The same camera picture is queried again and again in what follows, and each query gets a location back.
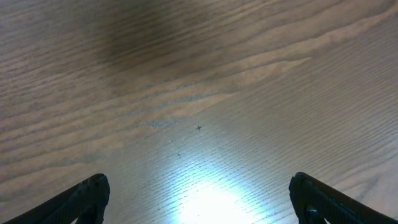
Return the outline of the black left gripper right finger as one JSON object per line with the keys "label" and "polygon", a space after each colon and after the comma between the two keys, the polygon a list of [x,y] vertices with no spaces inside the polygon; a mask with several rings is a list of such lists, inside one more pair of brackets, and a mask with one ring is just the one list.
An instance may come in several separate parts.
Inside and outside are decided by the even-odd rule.
{"label": "black left gripper right finger", "polygon": [[289,196],[299,224],[397,224],[304,172],[291,178]]}

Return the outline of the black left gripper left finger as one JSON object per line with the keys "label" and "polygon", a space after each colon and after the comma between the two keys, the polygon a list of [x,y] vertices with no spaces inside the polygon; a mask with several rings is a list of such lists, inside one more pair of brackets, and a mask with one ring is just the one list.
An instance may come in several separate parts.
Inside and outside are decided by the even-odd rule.
{"label": "black left gripper left finger", "polygon": [[95,174],[4,224],[102,224],[110,186],[104,174]]}

